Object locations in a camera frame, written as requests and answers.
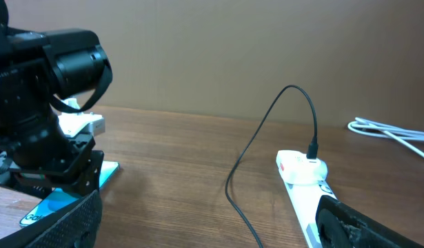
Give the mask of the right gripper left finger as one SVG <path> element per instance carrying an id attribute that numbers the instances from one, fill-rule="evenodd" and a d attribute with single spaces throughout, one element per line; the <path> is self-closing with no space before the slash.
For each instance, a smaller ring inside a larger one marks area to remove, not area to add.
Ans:
<path id="1" fill-rule="evenodd" d="M 93 248 L 101 224 L 99 191 L 0 239 L 0 248 Z"/>

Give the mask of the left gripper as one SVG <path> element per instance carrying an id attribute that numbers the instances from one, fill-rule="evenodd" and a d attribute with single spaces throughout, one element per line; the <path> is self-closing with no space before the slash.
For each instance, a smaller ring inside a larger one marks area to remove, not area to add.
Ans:
<path id="1" fill-rule="evenodd" d="M 89 134 L 79 134 L 58 149 L 52 145 L 37 157 L 0 158 L 0 187 L 37 198 L 46 198 L 53 189 L 62 189 L 74 197 L 82 197 L 99 189 L 104 153 L 94 150 Z"/>

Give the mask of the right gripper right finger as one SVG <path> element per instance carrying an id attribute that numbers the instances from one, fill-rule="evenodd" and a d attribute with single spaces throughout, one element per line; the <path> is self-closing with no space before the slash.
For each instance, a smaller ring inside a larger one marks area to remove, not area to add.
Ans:
<path id="1" fill-rule="evenodd" d="M 322 248 L 424 248 L 327 195 L 319 201 L 315 221 Z"/>

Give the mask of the teal screen smartphone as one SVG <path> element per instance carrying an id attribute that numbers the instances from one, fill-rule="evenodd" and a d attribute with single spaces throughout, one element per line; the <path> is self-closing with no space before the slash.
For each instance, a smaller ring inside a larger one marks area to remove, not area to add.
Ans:
<path id="1" fill-rule="evenodd" d="M 120 164 L 113 161 L 103 161 L 99 178 L 99 188 L 103 189 L 108 181 L 119 171 Z M 28 212 L 19 222 L 21 227 L 27 227 L 37 221 L 53 214 L 60 209 L 68 206 L 79 199 L 79 196 L 73 196 L 64 192 L 60 188 L 56 188 Z"/>

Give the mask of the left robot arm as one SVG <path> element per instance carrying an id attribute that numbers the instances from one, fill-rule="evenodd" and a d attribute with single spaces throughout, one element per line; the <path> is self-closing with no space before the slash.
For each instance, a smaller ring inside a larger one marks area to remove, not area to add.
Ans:
<path id="1" fill-rule="evenodd" d="M 91 134 L 66 137 L 58 115 L 76 114 L 65 99 L 83 92 L 91 92 L 82 107 L 89 110 L 112 77 L 94 32 L 12 28 L 0 1 L 0 187 L 38 198 L 55 188 L 76 196 L 98 190 L 103 152 Z"/>

